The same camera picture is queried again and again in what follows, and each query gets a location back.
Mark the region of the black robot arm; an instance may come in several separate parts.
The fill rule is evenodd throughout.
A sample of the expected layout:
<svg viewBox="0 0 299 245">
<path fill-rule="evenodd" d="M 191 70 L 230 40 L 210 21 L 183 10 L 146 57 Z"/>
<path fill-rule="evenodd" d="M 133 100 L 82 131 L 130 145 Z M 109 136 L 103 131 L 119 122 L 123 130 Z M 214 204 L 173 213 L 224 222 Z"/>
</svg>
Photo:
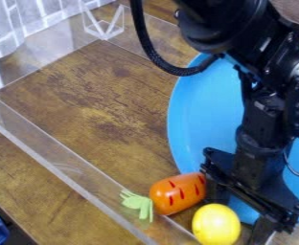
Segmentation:
<svg viewBox="0 0 299 245">
<path fill-rule="evenodd" d="M 237 150 L 205 148 L 201 170 L 210 201 L 225 204 L 237 196 L 260 212 L 249 245 L 264 245 L 273 233 L 290 233 L 299 218 L 299 199 L 284 179 L 299 139 L 299 27 L 269 0 L 174 1 L 186 41 L 213 55 L 191 72 L 225 57 L 241 78 L 245 114 Z"/>
</svg>

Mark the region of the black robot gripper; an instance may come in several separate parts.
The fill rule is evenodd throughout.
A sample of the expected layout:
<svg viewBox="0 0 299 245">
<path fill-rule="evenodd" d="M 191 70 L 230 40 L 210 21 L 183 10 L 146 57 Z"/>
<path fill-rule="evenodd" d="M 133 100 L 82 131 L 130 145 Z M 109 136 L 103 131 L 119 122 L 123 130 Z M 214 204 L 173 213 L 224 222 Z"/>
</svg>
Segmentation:
<svg viewBox="0 0 299 245">
<path fill-rule="evenodd" d="M 276 231 L 292 233 L 299 220 L 299 199 L 284 178 L 293 143 L 264 147 L 242 127 L 236 133 L 237 150 L 203 149 L 206 202 L 228 205 L 236 195 L 260 213 L 249 245 L 266 245 Z"/>
</svg>

